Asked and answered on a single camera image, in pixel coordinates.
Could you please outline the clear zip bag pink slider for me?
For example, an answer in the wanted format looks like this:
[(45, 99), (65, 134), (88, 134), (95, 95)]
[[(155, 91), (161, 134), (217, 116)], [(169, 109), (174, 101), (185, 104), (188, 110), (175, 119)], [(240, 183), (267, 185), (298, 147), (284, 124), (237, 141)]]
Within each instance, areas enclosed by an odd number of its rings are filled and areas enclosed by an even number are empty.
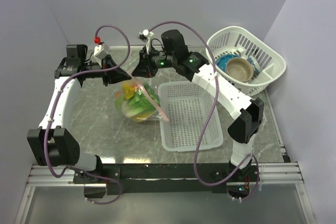
[(125, 118), (138, 123), (169, 121), (169, 117), (161, 108), (156, 89), (137, 77), (121, 83), (120, 90), (115, 94), (115, 107)]

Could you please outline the fake green lettuce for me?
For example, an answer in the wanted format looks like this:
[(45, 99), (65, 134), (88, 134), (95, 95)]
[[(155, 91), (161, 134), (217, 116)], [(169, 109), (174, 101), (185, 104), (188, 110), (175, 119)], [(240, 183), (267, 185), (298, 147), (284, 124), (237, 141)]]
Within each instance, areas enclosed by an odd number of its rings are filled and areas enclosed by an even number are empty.
[(122, 114), (127, 118), (144, 118), (146, 116), (150, 116), (152, 113), (156, 112), (155, 106), (150, 102), (150, 100), (146, 97), (143, 90), (147, 92), (150, 98), (155, 101), (156, 104), (160, 105), (160, 99), (157, 95), (156, 91), (146, 82), (137, 84), (133, 81), (127, 81), (123, 84), (136, 84), (137, 91), (135, 96), (130, 100), (125, 100), (123, 98), (122, 93), (115, 98), (115, 106), (118, 110), (122, 112)]

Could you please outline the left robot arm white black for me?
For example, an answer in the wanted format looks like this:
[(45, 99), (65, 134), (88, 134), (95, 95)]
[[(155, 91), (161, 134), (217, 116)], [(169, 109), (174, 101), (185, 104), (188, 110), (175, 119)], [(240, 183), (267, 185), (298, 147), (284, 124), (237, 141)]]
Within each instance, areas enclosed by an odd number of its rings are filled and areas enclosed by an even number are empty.
[(130, 80), (117, 66), (105, 44), (95, 46), (90, 60), (86, 45), (67, 45), (67, 55), (55, 70), (55, 86), (48, 110), (38, 128), (29, 130), (27, 140), (40, 166), (64, 166), (86, 171), (98, 183), (104, 177), (101, 158), (80, 149), (68, 130), (75, 101), (86, 79), (101, 79), (105, 86)]

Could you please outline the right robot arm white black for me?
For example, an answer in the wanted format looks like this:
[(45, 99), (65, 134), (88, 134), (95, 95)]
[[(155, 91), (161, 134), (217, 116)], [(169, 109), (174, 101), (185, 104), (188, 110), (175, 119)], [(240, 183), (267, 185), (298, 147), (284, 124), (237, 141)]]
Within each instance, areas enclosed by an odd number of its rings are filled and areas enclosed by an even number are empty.
[(177, 29), (161, 35), (162, 50), (152, 46), (153, 36), (148, 30), (138, 35), (146, 45), (139, 53), (139, 63), (132, 75), (152, 78), (159, 69), (174, 68), (179, 75), (212, 95), (234, 120), (228, 127), (228, 134), (233, 139), (229, 173), (233, 180), (242, 181), (248, 175), (247, 166), (251, 163), (254, 138), (263, 120), (264, 102), (240, 92), (214, 71), (206, 57), (189, 51), (183, 35)]

